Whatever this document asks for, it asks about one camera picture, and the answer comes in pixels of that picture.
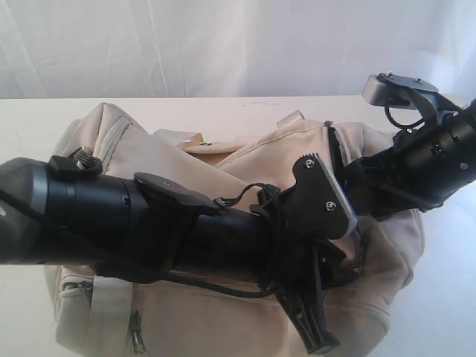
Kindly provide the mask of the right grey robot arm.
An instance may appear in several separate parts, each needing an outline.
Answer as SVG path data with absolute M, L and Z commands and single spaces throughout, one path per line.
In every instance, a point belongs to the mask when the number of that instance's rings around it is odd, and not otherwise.
M 345 168 L 344 192 L 358 215 L 439 208 L 475 181 L 475 104 L 441 122 L 400 130 L 393 146 Z

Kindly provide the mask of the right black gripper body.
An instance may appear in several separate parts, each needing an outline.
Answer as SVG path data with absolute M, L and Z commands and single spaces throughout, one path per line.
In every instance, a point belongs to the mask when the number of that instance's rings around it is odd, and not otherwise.
M 360 160 L 373 189 L 371 214 L 438 208 L 475 180 L 475 123 L 446 123 Z

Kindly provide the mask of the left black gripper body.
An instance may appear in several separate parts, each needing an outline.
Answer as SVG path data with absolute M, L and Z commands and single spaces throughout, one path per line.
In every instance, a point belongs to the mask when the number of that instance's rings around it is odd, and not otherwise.
M 337 241 L 348 234 L 343 208 L 206 210 L 193 226 L 193 273 L 284 289 L 322 289 L 348 278 L 348 255 Z

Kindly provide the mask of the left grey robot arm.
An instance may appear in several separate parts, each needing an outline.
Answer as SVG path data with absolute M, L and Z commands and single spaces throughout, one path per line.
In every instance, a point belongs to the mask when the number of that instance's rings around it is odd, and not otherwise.
M 300 157 L 293 186 L 261 184 L 243 212 L 149 173 L 131 179 L 80 169 L 73 158 L 1 166 L 1 263 L 86 265 L 133 283 L 200 286 L 198 274 L 247 281 L 274 295 L 309 353 L 328 353 L 324 290 L 344 253 L 349 219 L 317 155 Z

